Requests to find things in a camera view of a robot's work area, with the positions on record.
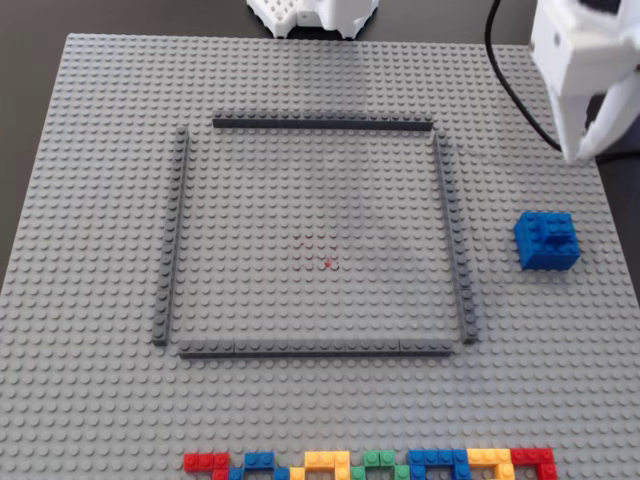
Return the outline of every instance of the gray lego baseplate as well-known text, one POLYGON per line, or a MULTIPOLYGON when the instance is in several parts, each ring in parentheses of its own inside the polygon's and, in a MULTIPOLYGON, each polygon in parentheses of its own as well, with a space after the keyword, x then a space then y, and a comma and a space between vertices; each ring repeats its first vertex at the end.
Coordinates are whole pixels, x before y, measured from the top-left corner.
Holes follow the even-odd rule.
MULTIPOLYGON (((526 47, 497 52, 550 129, 526 47)), ((335 189, 349 198, 354 181, 342 165, 335 189)), ((398 183, 376 188, 385 194, 398 183)), ((410 190, 406 199, 414 200, 410 190)), ((268 238, 266 221, 264 231, 268 238)), ((282 293, 274 288, 272 298, 258 308, 267 319, 282 293)), ((360 309, 354 300, 354 315, 360 309)), ((275 325, 266 320, 260 334, 275 325)), ((538 139, 481 46, 71 35, 0 297, 0 329, 3 480, 190 478, 182 454, 193 451, 229 451, 238 465, 243 452, 274 450, 280 464, 298 466, 307 450, 349 450, 359 464, 366 449, 521 446, 553 447, 560 478, 640 475, 640 312, 597 169, 566 167, 538 139), (318 161, 357 157, 359 166, 378 160, 383 177, 394 162, 432 152, 406 132, 214 131, 214 111, 246 105, 429 115, 446 182, 438 185, 427 164, 433 204, 418 208, 437 212, 444 191, 456 221, 448 245, 440 212, 439 233, 424 246, 437 252, 427 255, 437 266, 427 282, 447 285, 444 296, 428 297, 439 302, 428 326, 458 332, 448 262, 460 254, 458 293, 477 322, 475 344, 452 342, 448 358, 180 358, 180 341, 199 340, 211 325, 251 340, 242 316, 228 325, 214 316, 234 285, 217 284, 213 272, 234 256, 241 271, 245 253, 246 239, 212 236, 221 220, 236 234, 246 221, 233 213, 250 193, 232 188, 239 174, 265 183, 266 213, 269 182, 295 190, 296 171, 282 171, 285 149, 291 168, 294 158, 311 168, 301 175, 315 174, 318 161), (189 216, 165 348, 151 339, 181 126, 191 140, 189 216), (582 257, 571 271, 522 271, 513 226, 524 210, 572 213, 582 257), (219 265, 223 240, 230 253, 219 265)))

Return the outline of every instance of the green lego brick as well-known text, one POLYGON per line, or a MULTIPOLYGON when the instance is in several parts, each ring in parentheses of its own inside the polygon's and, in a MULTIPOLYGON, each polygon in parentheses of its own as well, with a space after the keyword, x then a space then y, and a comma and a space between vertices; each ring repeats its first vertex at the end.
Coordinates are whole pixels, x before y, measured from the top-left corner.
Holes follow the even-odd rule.
POLYGON ((396 464, 396 453, 393 450, 383 450, 380 452, 380 466, 393 467, 396 464))
POLYGON ((364 467, 351 467, 351 480, 367 480, 364 467))
POLYGON ((378 450, 367 450, 364 452, 364 466, 366 467, 379 467, 380 466, 380 452, 378 450))
POLYGON ((396 465, 393 480, 409 480, 410 475, 409 465, 396 465))

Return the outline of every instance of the yellow lego brick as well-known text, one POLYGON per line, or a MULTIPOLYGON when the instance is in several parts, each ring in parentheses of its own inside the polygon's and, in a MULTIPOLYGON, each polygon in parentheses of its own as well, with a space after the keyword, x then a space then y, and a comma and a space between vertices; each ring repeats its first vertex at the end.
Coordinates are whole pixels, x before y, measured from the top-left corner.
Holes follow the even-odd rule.
POLYGON ((334 452, 305 452, 304 468, 307 470, 333 470, 335 468, 334 452))
POLYGON ((351 467, 351 454, 349 452, 335 452, 336 468, 351 467))
POLYGON ((351 467, 336 467, 335 480, 351 480, 351 467))
POLYGON ((349 452, 335 452, 336 463, 335 480, 351 480, 351 454, 349 452))
POLYGON ((472 467, 493 467, 511 463, 511 451, 508 448, 469 448, 467 455, 472 467))
POLYGON ((333 470, 336 468, 335 452, 320 452, 320 468, 322 470, 333 470))
POLYGON ((302 467, 291 467, 289 469, 290 480, 304 480, 306 471, 302 467))
POLYGON ((496 465, 495 469, 496 480, 515 480, 516 471, 511 464, 496 465))

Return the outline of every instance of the black cable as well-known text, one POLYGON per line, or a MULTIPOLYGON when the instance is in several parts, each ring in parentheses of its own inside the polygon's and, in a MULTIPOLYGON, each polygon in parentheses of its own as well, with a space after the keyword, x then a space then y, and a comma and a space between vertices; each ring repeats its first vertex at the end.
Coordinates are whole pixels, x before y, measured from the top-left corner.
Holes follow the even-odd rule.
POLYGON ((560 145, 558 144, 558 142, 556 142, 553 138, 551 138, 551 135, 549 135, 544 130, 544 128, 540 126, 540 124, 536 121, 536 119, 533 118, 533 115, 531 115, 529 110, 527 110, 527 107, 524 106, 524 104, 522 103, 522 101, 520 100, 516 92, 513 91, 513 89, 511 88, 511 85, 509 85, 509 82, 507 82, 507 79, 504 78, 504 75, 502 74, 502 71, 498 66, 498 62, 496 61, 496 56, 493 53, 493 42, 491 41, 491 32, 493 30, 493 21, 496 18, 496 13, 498 13, 498 7, 500 7, 501 1, 502 0, 493 1, 493 5, 491 5, 491 10, 489 11, 489 16, 487 17, 487 24, 485 25, 485 28, 484 28, 484 46, 487 50, 487 57, 489 57, 489 62, 493 67, 493 71, 495 72, 496 77, 498 77, 498 80, 500 80, 502 87, 509 94, 509 96, 511 97, 511 100, 513 100, 513 103, 516 104, 516 107, 518 107, 518 110, 520 110, 520 113, 522 113, 522 115, 524 115, 524 118, 527 119, 527 122, 529 122, 529 125, 531 125, 533 129, 536 132, 538 132, 538 135, 540 135, 542 139, 551 146, 551 148, 561 152, 562 149, 560 148, 560 145))
MULTIPOLYGON (((511 97, 511 100, 513 100, 513 103, 515 103, 516 107, 518 107, 518 110, 520 110, 520 113, 522 113, 522 115, 527 120, 527 122, 529 122, 529 125, 533 127, 533 129, 538 133, 538 135, 540 135, 540 137, 542 137, 542 139, 545 142, 547 142, 549 146, 551 146, 551 148, 553 148, 554 150, 557 150, 558 152, 562 152, 562 148, 560 147, 560 144, 556 142, 551 137, 551 135, 549 135, 545 131, 544 128, 542 128, 542 126, 537 122, 537 120, 533 117, 533 115, 531 115, 531 112, 529 112, 529 110, 524 105, 524 103, 522 103, 522 100, 520 100, 516 92, 513 91, 513 89, 511 88, 511 85, 509 85, 509 82, 502 74, 502 70, 500 70, 500 66, 498 65, 498 62, 496 61, 496 56, 493 53, 493 42, 491 40, 491 32, 493 31, 493 22, 496 18, 496 13, 498 13, 498 8, 500 7, 501 1, 502 0, 493 0, 493 5, 491 5, 491 10, 489 10, 489 16, 487 17, 487 23, 484 28, 484 46, 487 50, 487 57, 489 57, 489 63, 491 63, 493 72, 496 74, 496 77, 498 77, 498 80, 502 84, 502 87, 505 89, 507 94, 509 94, 509 97, 511 97)), ((596 160, 598 161, 599 165, 602 165, 603 163, 606 163, 612 160, 619 160, 621 158, 627 158, 631 156, 640 156, 640 151, 604 153, 604 154, 598 155, 596 157, 596 160)))

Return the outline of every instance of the blue lego brick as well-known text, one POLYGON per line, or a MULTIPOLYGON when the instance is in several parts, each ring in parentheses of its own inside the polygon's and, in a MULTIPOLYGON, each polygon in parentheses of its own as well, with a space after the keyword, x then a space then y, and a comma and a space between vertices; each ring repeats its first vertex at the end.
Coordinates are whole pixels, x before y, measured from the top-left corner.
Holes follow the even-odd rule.
POLYGON ((229 480, 244 480, 244 470, 242 468, 232 468, 229 470, 229 480))
POLYGON ((453 465, 453 452, 451 450, 438 451, 438 464, 441 467, 453 465))
POLYGON ((288 468, 276 468, 273 474, 274 480, 289 480, 289 469, 288 468))
POLYGON ((569 213, 524 212, 514 231, 523 270, 569 270, 580 258, 569 213))
POLYGON ((425 450, 424 451, 424 464, 427 467, 437 467, 440 465, 440 458, 438 450, 425 450))
POLYGON ((471 480, 471 466, 469 464, 454 465, 452 480, 471 480))
POLYGON ((276 456, 273 452, 256 452, 245 453, 244 469, 249 471, 255 470, 273 470, 276 467, 276 456))
POLYGON ((466 450, 451 450, 453 453, 453 463, 468 465, 469 464, 469 456, 467 455, 466 450))
POLYGON ((424 465, 424 450, 409 450, 407 463, 409 463, 409 466, 424 465))
POLYGON ((411 480, 427 480, 427 469, 423 465, 410 465, 411 480))

